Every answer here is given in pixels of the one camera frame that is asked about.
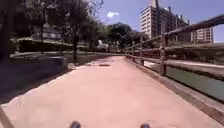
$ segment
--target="cloud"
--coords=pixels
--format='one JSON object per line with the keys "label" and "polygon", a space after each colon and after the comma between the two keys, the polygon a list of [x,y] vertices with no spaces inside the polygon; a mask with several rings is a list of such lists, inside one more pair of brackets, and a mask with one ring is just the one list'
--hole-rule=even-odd
{"label": "cloud", "polygon": [[118,12],[108,12],[107,17],[113,18],[114,16],[119,16],[120,14]]}

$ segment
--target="concrete curb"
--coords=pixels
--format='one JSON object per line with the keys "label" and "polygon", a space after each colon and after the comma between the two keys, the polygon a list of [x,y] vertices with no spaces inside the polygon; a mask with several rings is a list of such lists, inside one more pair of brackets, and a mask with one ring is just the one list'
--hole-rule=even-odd
{"label": "concrete curb", "polygon": [[160,76],[158,73],[143,67],[137,63],[132,62],[129,59],[126,59],[129,63],[133,64],[135,67],[149,75],[150,77],[158,80],[168,89],[172,90],[177,95],[181,96],[184,100],[188,101],[199,110],[203,111],[211,118],[218,121],[220,124],[224,125],[224,105],[203,95],[199,92],[196,92],[182,84],[179,84],[167,77]]}

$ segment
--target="tall apartment building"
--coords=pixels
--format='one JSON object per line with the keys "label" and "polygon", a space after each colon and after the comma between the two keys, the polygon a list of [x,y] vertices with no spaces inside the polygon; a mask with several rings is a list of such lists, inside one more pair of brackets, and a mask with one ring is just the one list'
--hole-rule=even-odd
{"label": "tall apartment building", "polygon": [[191,33],[191,41],[195,43],[214,43],[213,29],[199,29]]}
{"label": "tall apartment building", "polygon": [[[187,25],[189,21],[184,21],[182,15],[173,14],[171,7],[168,9],[160,7],[158,0],[153,0],[151,5],[141,11],[141,31],[149,38],[161,35],[161,29],[172,31]],[[172,40],[190,42],[191,34],[181,34]]]}

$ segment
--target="building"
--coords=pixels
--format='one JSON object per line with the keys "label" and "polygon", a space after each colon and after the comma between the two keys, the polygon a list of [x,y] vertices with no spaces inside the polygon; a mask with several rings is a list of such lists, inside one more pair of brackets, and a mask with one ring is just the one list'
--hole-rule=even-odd
{"label": "building", "polygon": [[[187,25],[189,21],[184,21],[182,15],[173,14],[171,7],[160,7],[158,0],[153,0],[151,5],[141,11],[141,31],[149,38],[161,35],[162,28],[168,32]],[[190,42],[191,34],[181,34],[172,40]]]}
{"label": "building", "polygon": [[214,43],[213,29],[199,29],[191,33],[191,41],[195,43]]}
{"label": "building", "polygon": [[[34,29],[34,34],[32,35],[32,37],[34,39],[40,39],[40,29],[39,28],[35,28]],[[46,40],[61,40],[61,33],[54,29],[53,27],[49,26],[49,24],[44,24],[44,28],[43,28],[43,38]]]}

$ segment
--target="wooden fence post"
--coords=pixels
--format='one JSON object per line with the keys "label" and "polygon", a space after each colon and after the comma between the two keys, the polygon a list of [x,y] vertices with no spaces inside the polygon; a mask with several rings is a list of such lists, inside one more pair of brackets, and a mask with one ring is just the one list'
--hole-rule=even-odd
{"label": "wooden fence post", "polygon": [[142,59],[143,57],[143,36],[141,36],[141,39],[140,39],[140,65],[141,66],[144,66],[144,60]]}
{"label": "wooden fence post", "polygon": [[131,55],[131,49],[130,49],[130,46],[128,47],[128,59],[131,59],[131,57],[130,57],[129,55]]}
{"label": "wooden fence post", "polygon": [[132,56],[135,56],[135,55],[134,55],[134,50],[135,50],[135,48],[132,46],[132,48],[131,48],[131,51],[132,51],[132,52],[131,52],[131,53],[132,53],[131,55],[132,55]]}
{"label": "wooden fence post", "polygon": [[125,48],[125,57],[128,58],[128,47]]}
{"label": "wooden fence post", "polygon": [[165,34],[165,24],[163,24],[162,26],[162,37],[161,37],[161,43],[160,43],[160,75],[161,76],[165,76],[166,75],[166,71],[167,71],[167,67],[165,65],[165,61],[166,61],[166,45],[168,44],[168,37]]}

